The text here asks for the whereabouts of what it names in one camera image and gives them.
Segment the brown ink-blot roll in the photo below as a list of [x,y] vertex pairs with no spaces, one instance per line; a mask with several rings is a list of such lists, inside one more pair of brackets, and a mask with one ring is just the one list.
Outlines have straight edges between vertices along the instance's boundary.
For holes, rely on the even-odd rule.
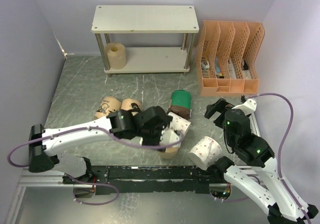
[[120,109],[131,111],[132,115],[135,116],[137,113],[142,111],[142,104],[136,99],[126,98],[122,101]]

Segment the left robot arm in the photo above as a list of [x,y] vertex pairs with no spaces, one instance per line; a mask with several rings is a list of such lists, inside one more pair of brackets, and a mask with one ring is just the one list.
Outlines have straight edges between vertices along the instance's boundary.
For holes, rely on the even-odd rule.
[[86,157],[65,153],[71,147],[101,142],[108,136],[113,139],[141,138],[142,146],[168,146],[180,138],[170,128],[173,117],[160,106],[134,113],[120,109],[94,121],[74,126],[45,129],[41,124],[31,127],[28,146],[28,170],[42,173],[56,170],[71,175],[81,183],[89,183],[94,176],[91,162]]

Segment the brown cartoon roll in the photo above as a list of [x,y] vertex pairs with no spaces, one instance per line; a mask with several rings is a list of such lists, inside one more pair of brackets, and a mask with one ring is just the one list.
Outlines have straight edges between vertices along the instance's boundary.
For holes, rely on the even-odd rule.
[[110,113],[118,111],[121,108],[121,105],[122,102],[115,97],[106,96],[95,112],[94,119],[96,120],[102,117],[107,117]]

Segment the plain brown roll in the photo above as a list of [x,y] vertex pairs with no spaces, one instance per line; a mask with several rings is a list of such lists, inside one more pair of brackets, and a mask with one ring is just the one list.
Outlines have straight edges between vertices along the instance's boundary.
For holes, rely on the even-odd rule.
[[120,70],[126,66],[126,49],[123,44],[110,42],[105,46],[104,50],[111,69]]
[[168,147],[164,151],[157,151],[157,154],[163,159],[172,159],[177,155],[179,149],[179,147]]

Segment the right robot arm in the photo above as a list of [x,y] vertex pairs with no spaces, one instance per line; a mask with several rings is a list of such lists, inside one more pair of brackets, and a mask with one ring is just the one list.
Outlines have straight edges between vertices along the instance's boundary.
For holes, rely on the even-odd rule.
[[214,124],[223,130],[224,143],[259,176],[261,186],[228,157],[219,158],[214,164],[212,177],[218,183],[224,181],[236,186],[267,215],[270,224],[310,223],[319,213],[313,204],[305,202],[286,181],[280,167],[280,158],[262,137],[251,129],[250,115],[257,108],[254,96],[241,98],[241,104],[233,105],[220,98],[206,107],[205,118],[215,113]]

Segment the green brown roll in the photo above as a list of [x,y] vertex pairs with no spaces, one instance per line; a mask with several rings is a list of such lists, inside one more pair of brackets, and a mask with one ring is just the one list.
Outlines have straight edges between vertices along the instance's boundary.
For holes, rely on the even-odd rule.
[[186,120],[191,118],[192,96],[183,89],[175,90],[170,97],[167,113],[174,113]]

